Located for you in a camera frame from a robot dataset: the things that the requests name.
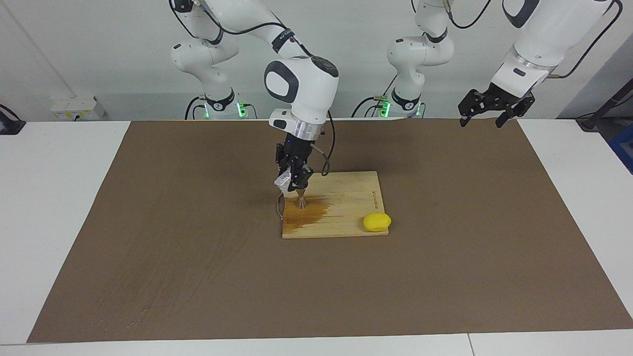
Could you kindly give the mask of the wooden cutting board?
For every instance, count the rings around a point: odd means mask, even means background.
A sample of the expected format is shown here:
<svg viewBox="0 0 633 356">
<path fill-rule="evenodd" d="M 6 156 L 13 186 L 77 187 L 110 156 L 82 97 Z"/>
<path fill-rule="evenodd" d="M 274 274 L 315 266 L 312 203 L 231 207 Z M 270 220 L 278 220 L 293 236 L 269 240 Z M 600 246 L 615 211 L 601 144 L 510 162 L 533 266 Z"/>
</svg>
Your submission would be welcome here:
<svg viewBox="0 0 633 356">
<path fill-rule="evenodd" d="M 282 238 L 387 236 L 368 232 L 362 219 L 386 213 L 376 171 L 332 172 L 312 176 L 305 193 L 307 207 L 299 210 L 297 194 L 283 194 Z"/>
</svg>

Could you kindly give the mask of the black clamp mount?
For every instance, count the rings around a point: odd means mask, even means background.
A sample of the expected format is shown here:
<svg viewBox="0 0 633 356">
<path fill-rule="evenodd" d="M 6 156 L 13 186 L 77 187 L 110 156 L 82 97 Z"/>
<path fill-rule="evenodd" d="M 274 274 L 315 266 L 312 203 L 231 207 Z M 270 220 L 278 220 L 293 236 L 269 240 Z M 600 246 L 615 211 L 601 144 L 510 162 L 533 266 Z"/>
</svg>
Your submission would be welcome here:
<svg viewBox="0 0 633 356">
<path fill-rule="evenodd" d="M 13 110 L 0 104 L 0 135 L 18 135 L 26 125 Z"/>
</svg>

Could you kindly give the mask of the black stand pole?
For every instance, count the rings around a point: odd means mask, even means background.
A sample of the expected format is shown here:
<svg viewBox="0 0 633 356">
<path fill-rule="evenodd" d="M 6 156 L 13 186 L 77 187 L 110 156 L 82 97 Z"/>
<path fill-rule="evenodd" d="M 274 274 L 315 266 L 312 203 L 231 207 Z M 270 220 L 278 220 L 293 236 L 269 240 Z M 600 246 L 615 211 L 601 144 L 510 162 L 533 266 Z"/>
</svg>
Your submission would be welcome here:
<svg viewBox="0 0 633 356">
<path fill-rule="evenodd" d="M 603 119 L 609 111 L 633 99 L 633 78 L 628 80 L 606 103 L 596 111 L 576 118 L 576 122 L 584 132 L 596 132 L 597 123 Z"/>
</svg>

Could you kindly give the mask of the yellow lemon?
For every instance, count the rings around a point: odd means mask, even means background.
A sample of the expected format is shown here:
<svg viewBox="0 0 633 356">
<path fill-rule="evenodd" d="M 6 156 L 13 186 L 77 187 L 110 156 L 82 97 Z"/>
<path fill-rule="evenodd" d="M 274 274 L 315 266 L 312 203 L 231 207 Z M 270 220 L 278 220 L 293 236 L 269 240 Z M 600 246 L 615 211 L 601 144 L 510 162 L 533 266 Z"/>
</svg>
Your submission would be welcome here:
<svg viewBox="0 0 633 356">
<path fill-rule="evenodd" d="M 383 212 L 371 213 L 362 219 L 362 225 L 368 232 L 386 232 L 391 223 L 391 217 Z"/>
</svg>

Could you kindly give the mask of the grey partition panel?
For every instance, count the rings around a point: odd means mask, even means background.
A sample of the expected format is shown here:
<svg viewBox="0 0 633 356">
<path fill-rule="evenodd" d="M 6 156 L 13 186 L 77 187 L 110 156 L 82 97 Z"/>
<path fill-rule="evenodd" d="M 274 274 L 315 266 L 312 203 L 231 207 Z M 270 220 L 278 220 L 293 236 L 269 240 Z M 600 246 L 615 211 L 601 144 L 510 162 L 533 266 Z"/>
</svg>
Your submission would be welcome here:
<svg viewBox="0 0 633 356">
<path fill-rule="evenodd" d="M 574 119 L 582 114 L 597 111 L 632 78 L 633 34 L 572 99 L 558 118 Z"/>
</svg>

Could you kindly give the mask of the blue box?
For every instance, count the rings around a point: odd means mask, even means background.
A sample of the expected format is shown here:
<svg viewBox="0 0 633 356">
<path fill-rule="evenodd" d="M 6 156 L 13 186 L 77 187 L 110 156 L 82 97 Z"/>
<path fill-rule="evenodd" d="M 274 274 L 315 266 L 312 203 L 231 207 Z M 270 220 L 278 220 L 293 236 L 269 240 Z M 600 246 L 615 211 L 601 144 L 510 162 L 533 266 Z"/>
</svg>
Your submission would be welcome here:
<svg viewBox="0 0 633 356">
<path fill-rule="evenodd" d="M 633 175 L 633 123 L 614 138 L 607 140 L 607 143 L 620 162 Z"/>
</svg>

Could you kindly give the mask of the brown table mat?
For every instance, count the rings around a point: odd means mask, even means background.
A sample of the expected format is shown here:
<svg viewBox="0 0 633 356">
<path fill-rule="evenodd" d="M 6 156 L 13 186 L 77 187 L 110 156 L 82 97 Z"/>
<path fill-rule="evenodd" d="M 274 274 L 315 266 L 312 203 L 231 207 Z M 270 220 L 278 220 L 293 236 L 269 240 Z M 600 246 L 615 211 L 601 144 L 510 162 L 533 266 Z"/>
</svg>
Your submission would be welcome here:
<svg viewBox="0 0 633 356">
<path fill-rule="evenodd" d="M 283 239 L 262 122 L 134 122 L 30 343 L 633 329 L 518 122 L 337 122 L 387 236 Z"/>
</svg>

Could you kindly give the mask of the white wall socket box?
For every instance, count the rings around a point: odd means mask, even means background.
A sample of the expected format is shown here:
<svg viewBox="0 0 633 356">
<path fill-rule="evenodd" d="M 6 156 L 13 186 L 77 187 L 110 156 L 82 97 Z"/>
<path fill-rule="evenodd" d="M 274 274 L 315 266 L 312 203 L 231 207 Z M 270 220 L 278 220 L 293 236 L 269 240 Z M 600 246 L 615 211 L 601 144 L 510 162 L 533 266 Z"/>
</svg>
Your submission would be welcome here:
<svg viewBox="0 0 633 356">
<path fill-rule="evenodd" d="M 56 119 L 71 121 L 104 120 L 107 115 L 94 96 L 56 100 L 50 107 L 50 112 Z"/>
</svg>

